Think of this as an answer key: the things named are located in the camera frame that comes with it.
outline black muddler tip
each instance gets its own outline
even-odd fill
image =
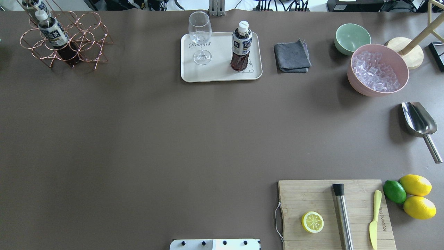
[[[336,196],[344,195],[344,184],[343,183],[333,184],[332,186],[333,186],[333,190],[334,190],[334,195],[336,195]]]

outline green bowl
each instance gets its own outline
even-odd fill
[[[343,24],[336,30],[334,45],[344,55],[351,56],[357,48],[370,43],[369,32],[357,24]]]

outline tabletop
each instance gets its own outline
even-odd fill
[[[114,44],[92,71],[48,68],[19,45],[23,12],[0,12],[0,249],[167,250],[173,239],[258,238],[282,249],[274,228],[281,179],[430,180],[434,218],[388,202],[399,250],[441,249],[443,165],[410,135],[400,103],[419,101],[444,153],[443,73],[423,64],[385,97],[356,92],[350,57],[334,47],[353,22],[372,42],[414,38],[427,14],[247,12],[212,17],[213,32],[247,20],[259,38],[254,81],[186,83],[183,12],[99,12]],[[312,67],[282,73],[273,46],[305,40]]]

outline black box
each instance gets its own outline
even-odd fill
[[[384,0],[356,0],[356,1],[339,1],[328,0],[327,8],[334,12],[378,12]]]

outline ice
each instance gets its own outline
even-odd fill
[[[400,88],[398,78],[390,65],[381,62],[382,53],[363,51],[352,58],[356,77],[367,87],[380,92],[394,92]]]

